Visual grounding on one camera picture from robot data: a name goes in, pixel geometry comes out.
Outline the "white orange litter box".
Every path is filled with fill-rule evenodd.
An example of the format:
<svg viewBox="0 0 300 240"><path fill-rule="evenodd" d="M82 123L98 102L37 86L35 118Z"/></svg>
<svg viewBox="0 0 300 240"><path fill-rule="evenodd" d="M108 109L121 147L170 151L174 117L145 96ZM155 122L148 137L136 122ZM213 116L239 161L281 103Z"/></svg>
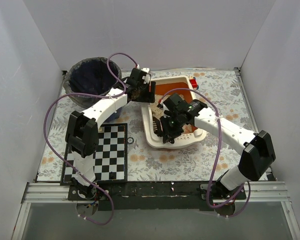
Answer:
<svg viewBox="0 0 300 240"><path fill-rule="evenodd" d="M156 78L154 102L141 106L147 143L155 149L182 149L205 139L207 132L194 126L205 106L193 90L196 80L185 75Z"/></svg>

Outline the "black litter scoop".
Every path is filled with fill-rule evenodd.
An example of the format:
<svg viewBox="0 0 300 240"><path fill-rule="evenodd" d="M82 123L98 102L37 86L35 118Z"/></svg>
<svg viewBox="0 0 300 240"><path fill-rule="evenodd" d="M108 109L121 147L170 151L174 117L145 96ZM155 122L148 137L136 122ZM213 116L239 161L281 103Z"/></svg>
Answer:
<svg viewBox="0 0 300 240"><path fill-rule="evenodd" d="M161 121L155 116L152 117L152 128L155 135L157 135L158 137L163 136Z"/></svg>

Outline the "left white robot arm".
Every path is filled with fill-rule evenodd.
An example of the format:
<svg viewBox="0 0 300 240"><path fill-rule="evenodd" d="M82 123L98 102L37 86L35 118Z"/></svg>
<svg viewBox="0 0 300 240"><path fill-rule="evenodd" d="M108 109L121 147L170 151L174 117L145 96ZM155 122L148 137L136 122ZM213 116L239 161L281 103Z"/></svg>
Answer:
<svg viewBox="0 0 300 240"><path fill-rule="evenodd" d="M114 84L101 95L101 99L82 112L74 111L69 116L65 141L73 156L75 168L72 184L79 196L92 199L96 195L93 182L94 154L99 146L99 128L117 110L130 101L153 103L156 84L151 82L149 68L133 68L130 76Z"/></svg>

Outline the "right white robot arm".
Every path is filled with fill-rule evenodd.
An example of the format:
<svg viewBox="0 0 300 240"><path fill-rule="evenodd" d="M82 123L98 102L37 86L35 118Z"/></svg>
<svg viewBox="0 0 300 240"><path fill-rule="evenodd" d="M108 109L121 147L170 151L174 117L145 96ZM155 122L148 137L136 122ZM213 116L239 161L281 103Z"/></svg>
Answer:
<svg viewBox="0 0 300 240"><path fill-rule="evenodd" d="M268 132L242 128L212 110L198 99L190 103L177 93L163 102L164 116L156 134L164 143L175 142L184 125L192 125L216 136L240 155L239 164L227 170L206 192L214 198L226 198L246 181L258 181L275 161L273 142Z"/></svg>

